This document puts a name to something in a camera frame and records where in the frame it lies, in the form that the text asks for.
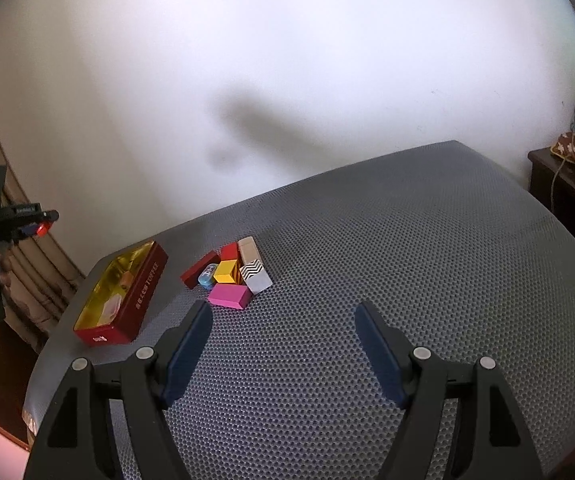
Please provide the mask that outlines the gold ribbed lighter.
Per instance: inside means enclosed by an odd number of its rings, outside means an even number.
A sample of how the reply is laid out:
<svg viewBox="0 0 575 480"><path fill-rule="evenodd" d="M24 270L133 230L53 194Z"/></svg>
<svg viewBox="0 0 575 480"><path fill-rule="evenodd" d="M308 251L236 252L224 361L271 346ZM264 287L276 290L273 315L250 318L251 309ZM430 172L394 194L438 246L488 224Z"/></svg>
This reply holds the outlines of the gold ribbed lighter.
<svg viewBox="0 0 575 480"><path fill-rule="evenodd" d="M242 261L243 264L261 260L260 251L254 237L248 236L242 238L237 242L237 246L238 252L240 253L240 261Z"/></svg>

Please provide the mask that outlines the yellow cube block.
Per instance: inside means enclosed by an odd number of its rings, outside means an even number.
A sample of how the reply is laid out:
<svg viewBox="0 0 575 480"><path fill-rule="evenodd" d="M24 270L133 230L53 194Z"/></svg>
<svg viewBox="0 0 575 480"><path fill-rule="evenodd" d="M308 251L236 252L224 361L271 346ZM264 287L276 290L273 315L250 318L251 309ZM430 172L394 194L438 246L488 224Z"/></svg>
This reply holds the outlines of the yellow cube block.
<svg viewBox="0 0 575 480"><path fill-rule="evenodd" d="M219 284L240 284L240 265L236 259L222 260L216 270L214 279Z"/></svg>

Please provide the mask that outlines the red cube block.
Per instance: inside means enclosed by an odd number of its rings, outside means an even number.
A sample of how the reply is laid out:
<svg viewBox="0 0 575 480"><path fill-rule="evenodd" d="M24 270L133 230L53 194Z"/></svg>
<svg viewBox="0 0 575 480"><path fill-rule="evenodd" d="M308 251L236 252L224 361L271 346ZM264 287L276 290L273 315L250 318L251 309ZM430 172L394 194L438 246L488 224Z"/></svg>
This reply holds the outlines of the red cube block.
<svg viewBox="0 0 575 480"><path fill-rule="evenodd" d="M220 249L220 258L222 261L237 261L240 259L240 252L238 251L237 242L232 242L222 246Z"/></svg>

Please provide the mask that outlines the grey honeycomb table mat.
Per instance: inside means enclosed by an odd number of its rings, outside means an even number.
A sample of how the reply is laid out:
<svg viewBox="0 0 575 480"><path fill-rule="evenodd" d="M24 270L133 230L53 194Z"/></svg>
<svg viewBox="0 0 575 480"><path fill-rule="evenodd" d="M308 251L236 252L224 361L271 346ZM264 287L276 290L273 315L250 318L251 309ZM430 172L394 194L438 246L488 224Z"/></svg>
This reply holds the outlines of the grey honeycomb table mat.
<svg viewBox="0 0 575 480"><path fill-rule="evenodd" d="M319 174L158 235L168 254L138 338L90 348L82 284L40 353L24 410L38 424L68 365L127 358L205 292L184 271L252 237L272 284L214 328L166 418L195 479L372 479L401 414L353 324L370 301L442 358L500 365L544 471L575 448L575 238L502 168L458 142Z"/></svg>

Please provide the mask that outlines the small blue white eraser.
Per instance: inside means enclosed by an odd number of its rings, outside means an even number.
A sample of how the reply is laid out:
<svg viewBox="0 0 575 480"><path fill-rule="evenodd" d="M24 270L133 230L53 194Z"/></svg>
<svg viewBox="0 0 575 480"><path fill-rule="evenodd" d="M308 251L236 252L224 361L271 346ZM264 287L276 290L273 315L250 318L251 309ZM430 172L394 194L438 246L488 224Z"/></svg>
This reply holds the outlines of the small blue white eraser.
<svg viewBox="0 0 575 480"><path fill-rule="evenodd" d="M209 263L208 266L198 276L198 284L202 286L203 289L211 290L214 285L217 284L217 280L214 277L218 267L218 263Z"/></svg>

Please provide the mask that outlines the long red block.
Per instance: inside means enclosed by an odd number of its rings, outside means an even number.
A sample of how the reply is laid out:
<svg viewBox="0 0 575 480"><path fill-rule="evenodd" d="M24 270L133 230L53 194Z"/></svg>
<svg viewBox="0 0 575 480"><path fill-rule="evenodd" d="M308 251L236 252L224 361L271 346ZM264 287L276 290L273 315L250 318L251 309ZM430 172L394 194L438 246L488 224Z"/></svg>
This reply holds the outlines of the long red block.
<svg viewBox="0 0 575 480"><path fill-rule="evenodd" d="M210 252L207 252L207 254L203 255L202 258L198 259L196 262L191 264L188 269L182 272L180 275L182 283L188 287L188 289L195 288L198 285L198 278L202 271L204 271L211 263L219 262L219 254L210 250Z"/></svg>

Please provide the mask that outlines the zebra striped white block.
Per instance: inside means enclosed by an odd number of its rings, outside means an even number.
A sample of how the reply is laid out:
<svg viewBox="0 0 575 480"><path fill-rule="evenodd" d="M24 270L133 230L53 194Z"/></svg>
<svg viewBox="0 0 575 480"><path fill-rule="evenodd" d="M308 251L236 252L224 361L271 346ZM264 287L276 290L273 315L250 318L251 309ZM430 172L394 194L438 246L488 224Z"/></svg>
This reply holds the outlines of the zebra striped white block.
<svg viewBox="0 0 575 480"><path fill-rule="evenodd" d="M240 268L240 275L242 275L245 285L253 295L258 295L273 285L270 275L266 272L266 268L259 259L245 263Z"/></svg>

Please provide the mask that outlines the red gold tin box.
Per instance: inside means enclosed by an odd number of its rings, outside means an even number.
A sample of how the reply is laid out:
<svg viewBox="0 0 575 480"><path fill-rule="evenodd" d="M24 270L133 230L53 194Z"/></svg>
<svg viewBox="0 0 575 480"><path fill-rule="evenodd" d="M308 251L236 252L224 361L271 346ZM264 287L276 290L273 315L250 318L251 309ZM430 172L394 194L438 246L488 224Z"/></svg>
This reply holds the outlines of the red gold tin box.
<svg viewBox="0 0 575 480"><path fill-rule="evenodd" d="M112 258L86 298L74 333L89 347L134 341L167 261L155 240Z"/></svg>

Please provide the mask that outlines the clear plastic box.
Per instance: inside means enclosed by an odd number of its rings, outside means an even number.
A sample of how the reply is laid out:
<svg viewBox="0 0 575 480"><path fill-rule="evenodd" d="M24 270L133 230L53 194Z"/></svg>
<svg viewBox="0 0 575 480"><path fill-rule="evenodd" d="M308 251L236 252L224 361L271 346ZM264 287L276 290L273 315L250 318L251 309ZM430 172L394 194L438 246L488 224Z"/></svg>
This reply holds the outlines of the clear plastic box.
<svg viewBox="0 0 575 480"><path fill-rule="evenodd" d="M109 300L105 302L97 324L102 326L112 323L120 311L123 299L124 297L119 294L112 295L112 297L110 297Z"/></svg>

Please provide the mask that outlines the pink rectangular block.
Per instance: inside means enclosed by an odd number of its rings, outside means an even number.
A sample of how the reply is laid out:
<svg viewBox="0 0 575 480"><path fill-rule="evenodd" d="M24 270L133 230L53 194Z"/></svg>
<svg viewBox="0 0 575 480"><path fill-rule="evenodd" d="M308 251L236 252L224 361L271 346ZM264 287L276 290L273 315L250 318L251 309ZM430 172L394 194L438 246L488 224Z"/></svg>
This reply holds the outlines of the pink rectangular block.
<svg viewBox="0 0 575 480"><path fill-rule="evenodd" d="M243 310L252 299L252 292L246 285L217 283L211 289L207 301L216 307Z"/></svg>

